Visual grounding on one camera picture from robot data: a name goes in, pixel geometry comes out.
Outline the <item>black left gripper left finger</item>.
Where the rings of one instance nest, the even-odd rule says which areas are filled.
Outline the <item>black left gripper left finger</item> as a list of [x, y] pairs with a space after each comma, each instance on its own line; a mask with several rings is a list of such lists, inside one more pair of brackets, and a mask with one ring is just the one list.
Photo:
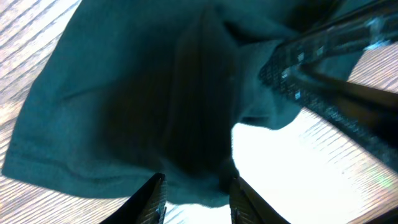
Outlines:
[[167, 207], [165, 175], [155, 173], [119, 209], [100, 224], [163, 224]]

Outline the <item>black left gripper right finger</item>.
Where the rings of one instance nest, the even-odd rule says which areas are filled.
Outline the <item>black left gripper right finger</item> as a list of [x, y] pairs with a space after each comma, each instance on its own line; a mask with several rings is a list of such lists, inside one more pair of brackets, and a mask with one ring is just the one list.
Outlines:
[[232, 224], [290, 224], [242, 177], [231, 182], [229, 207]]

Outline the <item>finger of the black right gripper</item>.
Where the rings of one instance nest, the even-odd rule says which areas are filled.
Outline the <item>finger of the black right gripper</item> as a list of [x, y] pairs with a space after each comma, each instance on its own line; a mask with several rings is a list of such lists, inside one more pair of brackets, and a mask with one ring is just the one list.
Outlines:
[[279, 45], [261, 68], [259, 79], [263, 84], [277, 88], [282, 83], [282, 72], [294, 65], [376, 49], [394, 42], [397, 42], [396, 12], [334, 23]]
[[301, 99], [305, 93], [314, 96], [312, 103], [322, 117], [397, 171], [397, 93], [332, 78], [309, 67], [286, 68], [281, 77], [301, 91]]

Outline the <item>dark navy t-shirt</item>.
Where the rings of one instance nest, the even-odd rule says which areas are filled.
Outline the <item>dark navy t-shirt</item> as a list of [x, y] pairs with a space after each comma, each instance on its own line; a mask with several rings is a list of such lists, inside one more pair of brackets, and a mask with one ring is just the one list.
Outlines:
[[18, 115], [3, 175], [86, 198], [154, 173], [174, 204], [222, 207], [231, 130], [290, 124], [257, 76], [274, 48], [362, 1], [84, 0]]

